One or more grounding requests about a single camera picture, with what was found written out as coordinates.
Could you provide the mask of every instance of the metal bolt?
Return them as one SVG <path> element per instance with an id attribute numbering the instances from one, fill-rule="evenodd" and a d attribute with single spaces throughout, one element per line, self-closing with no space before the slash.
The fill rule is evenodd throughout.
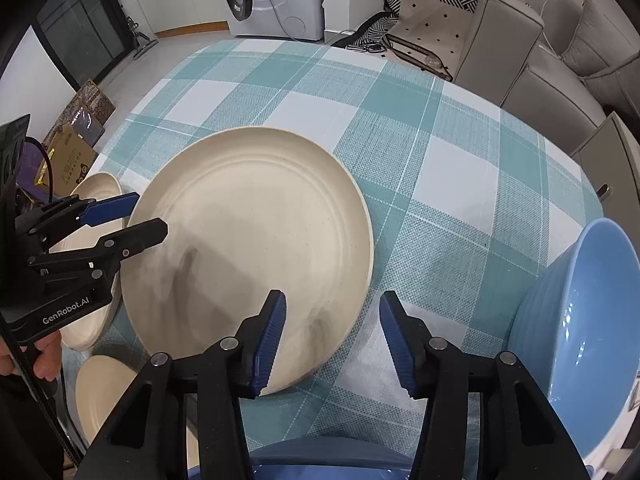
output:
<path id="1" fill-rule="evenodd" d="M 238 346 L 238 339 L 235 337 L 225 337 L 222 341 L 220 341 L 220 348 L 223 350 L 233 350 Z"/>
<path id="2" fill-rule="evenodd" d="M 151 356 L 151 364 L 153 366 L 162 366 L 165 362 L 167 362 L 169 356 L 164 352 L 158 352 L 157 354 L 153 354 Z"/>
<path id="3" fill-rule="evenodd" d="M 429 339 L 429 346 L 434 350 L 444 350 L 447 347 L 447 340 L 441 337 L 432 337 Z"/>
<path id="4" fill-rule="evenodd" d="M 502 361 L 506 365 L 514 365 L 518 361 L 518 358 L 511 352 L 502 352 L 500 354 L 500 361 Z"/>

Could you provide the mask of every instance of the drawer handle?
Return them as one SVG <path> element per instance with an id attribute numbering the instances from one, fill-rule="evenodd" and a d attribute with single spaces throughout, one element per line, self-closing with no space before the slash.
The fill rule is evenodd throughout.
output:
<path id="1" fill-rule="evenodd" d="M 600 202 L 604 202 L 613 194 L 613 188 L 609 184 L 602 184 L 596 191 L 596 196 L 600 199 Z"/>

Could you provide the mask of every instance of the wooden baseboard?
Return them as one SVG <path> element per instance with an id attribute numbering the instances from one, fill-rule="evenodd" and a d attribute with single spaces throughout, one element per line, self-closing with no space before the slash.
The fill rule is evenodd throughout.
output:
<path id="1" fill-rule="evenodd" d="M 197 25 L 187 25 L 186 27 L 170 28 L 156 32 L 158 38 L 169 38 L 180 36 L 181 34 L 194 34 L 196 32 L 216 32 L 219 30 L 229 30 L 227 22 L 198 23 Z"/>

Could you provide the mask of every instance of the human hand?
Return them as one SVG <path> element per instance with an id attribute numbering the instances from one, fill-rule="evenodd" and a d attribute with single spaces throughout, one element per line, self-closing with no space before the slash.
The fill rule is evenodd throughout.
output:
<path id="1" fill-rule="evenodd" d="M 36 377 L 54 381 L 62 365 L 62 336 L 59 331 L 55 331 L 39 341 L 34 346 L 40 350 L 41 354 L 33 364 L 33 373 Z M 0 339 L 0 375 L 18 375 L 18 369 L 11 359 L 11 352 L 5 342 Z"/>

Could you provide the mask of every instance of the checkered tablecloth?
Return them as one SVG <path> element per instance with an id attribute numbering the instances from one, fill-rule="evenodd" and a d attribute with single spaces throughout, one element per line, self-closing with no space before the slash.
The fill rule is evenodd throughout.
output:
<path id="1" fill-rule="evenodd" d="M 434 335 L 493 356 L 539 273 L 602 215 L 596 195 L 558 148 L 462 88 L 381 57 L 271 40 L 221 41 L 189 56 L 134 108 L 92 173 L 109 171 L 142 193 L 192 142 L 248 124 L 298 132 L 340 159 L 366 199 L 375 240 L 353 331 L 311 377 L 242 404 L 249 446 L 333 435 L 411 455 L 425 403 L 398 383 L 380 294 L 395 290 Z M 92 353 L 142 366 L 124 308 Z M 71 396 L 88 355 L 65 353 Z M 471 466 L 477 402 L 469 424 Z"/>

